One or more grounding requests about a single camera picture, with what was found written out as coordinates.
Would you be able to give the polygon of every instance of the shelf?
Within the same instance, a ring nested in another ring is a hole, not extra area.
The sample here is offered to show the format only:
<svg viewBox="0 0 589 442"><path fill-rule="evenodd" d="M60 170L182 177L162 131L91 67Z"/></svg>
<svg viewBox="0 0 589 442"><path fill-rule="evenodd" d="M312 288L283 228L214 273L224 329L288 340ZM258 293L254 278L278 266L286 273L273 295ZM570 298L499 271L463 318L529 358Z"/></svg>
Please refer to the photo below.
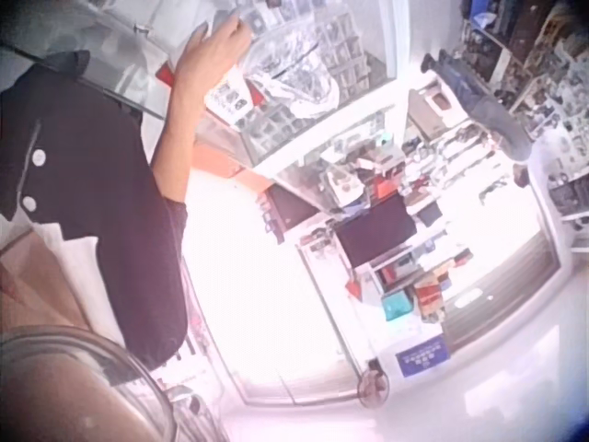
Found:
<svg viewBox="0 0 589 442"><path fill-rule="evenodd" d="M573 253L589 253L589 238L577 238L571 246Z"/></svg>
<svg viewBox="0 0 589 442"><path fill-rule="evenodd" d="M428 265L426 267L422 267L421 269L408 274L407 276L405 276L404 278L401 278L400 280L398 280L395 284L393 284L391 286L383 286L384 292L392 295L409 285L417 283L426 274L428 274L429 272L446 264L447 262L452 261L455 256L459 255L460 253L462 253L463 251L465 251L467 249L468 249L468 247L466 247L466 246L456 246L450 250L451 253L446 251L444 254L442 254L441 252L435 251L434 253L438 252L441 255L441 259L435 260L434 264L430 263L430 265Z"/></svg>
<svg viewBox="0 0 589 442"><path fill-rule="evenodd" d="M427 197L423 198L422 200L418 201L416 204L408 205L407 206L407 213L411 216L415 216L421 210L423 210L425 207L427 207L431 203L435 203L437 200L438 200L438 198L436 196L433 196L430 194Z"/></svg>
<svg viewBox="0 0 589 442"><path fill-rule="evenodd" d="M380 263L375 264L375 265L371 264L372 269L376 272L376 271L382 269L383 267L388 266L390 263L397 261L399 258L402 258L403 256L407 255L408 253L411 253L412 251L414 251L415 249L420 247L422 244L427 242L429 239L444 232L446 227L447 227L447 221L443 220L443 218L436 221L431 226L423 229L420 232L417 232L415 235L413 235L411 238L409 238L403 244L401 244L401 245L397 246L395 249L391 250L390 253L394 253L394 255L391 258L382 257L382 258L380 258L380 260L385 259L384 261L381 261Z"/></svg>
<svg viewBox="0 0 589 442"><path fill-rule="evenodd" d="M581 212L576 212L574 214L565 215L561 218L562 221L574 221L575 219L583 218L585 216L589 216L589 209L582 210Z"/></svg>
<svg viewBox="0 0 589 442"><path fill-rule="evenodd" d="M253 171L268 178L275 178L282 170L341 133L343 129L381 110L390 109L386 116L387 131L391 131L395 140L402 140L405 129L403 114L406 114L404 102L407 101L407 94L402 82L390 81L317 122L264 159Z"/></svg>

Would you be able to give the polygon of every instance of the glass shelf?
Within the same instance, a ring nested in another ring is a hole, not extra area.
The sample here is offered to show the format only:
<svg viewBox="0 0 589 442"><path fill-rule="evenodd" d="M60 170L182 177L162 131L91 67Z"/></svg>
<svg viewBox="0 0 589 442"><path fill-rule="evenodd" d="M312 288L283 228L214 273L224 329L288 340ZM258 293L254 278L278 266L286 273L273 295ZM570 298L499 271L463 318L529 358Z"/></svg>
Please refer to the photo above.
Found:
<svg viewBox="0 0 589 442"><path fill-rule="evenodd" d="M400 148L409 0L282 0L273 8L259 0L49 0L3 29L3 39L40 58L89 50L88 80L165 118L169 91L156 73L196 27L214 29L236 7L254 33L237 67L243 78L240 88L227 79L208 97L216 115L207 112L197 137L322 211L358 200L351 166L327 151L371 118L380 126L364 141ZM351 196L330 191L334 181L351 185Z"/></svg>

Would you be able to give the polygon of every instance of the packaging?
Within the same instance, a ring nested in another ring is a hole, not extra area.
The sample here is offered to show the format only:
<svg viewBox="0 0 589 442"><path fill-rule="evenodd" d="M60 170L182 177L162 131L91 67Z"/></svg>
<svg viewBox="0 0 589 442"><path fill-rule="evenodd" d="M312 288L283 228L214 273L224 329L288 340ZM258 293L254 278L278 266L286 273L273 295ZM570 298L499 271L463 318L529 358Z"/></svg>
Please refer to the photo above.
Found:
<svg viewBox="0 0 589 442"><path fill-rule="evenodd" d="M267 32L241 66L246 78L297 118L317 118L340 104L340 88L318 53L311 17Z"/></svg>

